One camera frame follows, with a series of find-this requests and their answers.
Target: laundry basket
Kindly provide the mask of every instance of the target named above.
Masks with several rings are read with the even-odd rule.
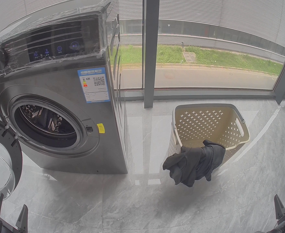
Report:
[[[187,104],[172,113],[168,156],[180,153],[181,146],[202,147],[207,139],[226,148],[225,163],[250,136],[245,120],[232,104]]]

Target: road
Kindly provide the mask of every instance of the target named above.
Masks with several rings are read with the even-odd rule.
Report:
[[[124,87],[141,87],[141,69],[123,69]],[[156,68],[155,87],[212,87],[272,89],[276,76],[262,72],[218,67],[166,66]]]

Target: plastic wrap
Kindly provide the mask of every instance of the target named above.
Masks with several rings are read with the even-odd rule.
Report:
[[[72,0],[57,5],[58,13],[50,15],[46,8],[13,23],[0,32],[0,49],[8,56],[0,76],[64,60],[101,58],[114,38],[114,1],[89,5],[96,0]]]

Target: black clothing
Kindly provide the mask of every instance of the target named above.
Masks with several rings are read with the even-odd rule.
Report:
[[[208,140],[203,142],[205,147],[181,147],[181,153],[169,156],[163,164],[163,170],[170,170],[170,177],[175,184],[183,183],[192,187],[195,180],[204,176],[211,181],[211,173],[221,165],[225,147]]]

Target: control knob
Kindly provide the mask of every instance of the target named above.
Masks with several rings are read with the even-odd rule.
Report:
[[[2,71],[8,64],[9,59],[6,51],[4,49],[0,49],[0,71]]]

